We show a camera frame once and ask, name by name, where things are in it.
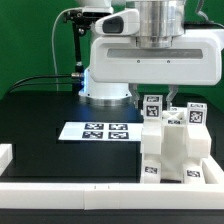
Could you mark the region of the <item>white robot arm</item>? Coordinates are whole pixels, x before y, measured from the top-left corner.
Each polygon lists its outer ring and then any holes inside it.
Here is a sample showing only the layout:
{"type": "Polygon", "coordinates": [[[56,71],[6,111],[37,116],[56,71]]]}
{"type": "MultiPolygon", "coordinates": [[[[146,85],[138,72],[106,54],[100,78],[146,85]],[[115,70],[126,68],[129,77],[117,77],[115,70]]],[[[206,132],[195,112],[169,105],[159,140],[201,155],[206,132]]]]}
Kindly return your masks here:
{"type": "Polygon", "coordinates": [[[180,85],[215,85],[222,76],[224,29],[210,21],[184,26],[186,0],[77,0],[85,14],[103,12],[94,24],[88,75],[94,82],[169,87],[171,102],[180,85]]]}

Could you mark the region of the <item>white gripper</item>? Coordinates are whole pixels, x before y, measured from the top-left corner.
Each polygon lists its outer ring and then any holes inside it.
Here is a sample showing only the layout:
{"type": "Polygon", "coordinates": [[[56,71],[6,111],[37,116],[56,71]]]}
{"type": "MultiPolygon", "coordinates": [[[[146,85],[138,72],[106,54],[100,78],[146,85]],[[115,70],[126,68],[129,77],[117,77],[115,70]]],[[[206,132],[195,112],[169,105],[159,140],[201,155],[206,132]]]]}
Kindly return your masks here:
{"type": "Polygon", "coordinates": [[[215,85],[222,76],[223,29],[190,29],[169,48],[143,49],[131,36],[103,36],[91,47],[90,75],[96,82],[133,83],[132,102],[139,109],[137,84],[169,86],[167,108],[177,85],[215,85]]]}

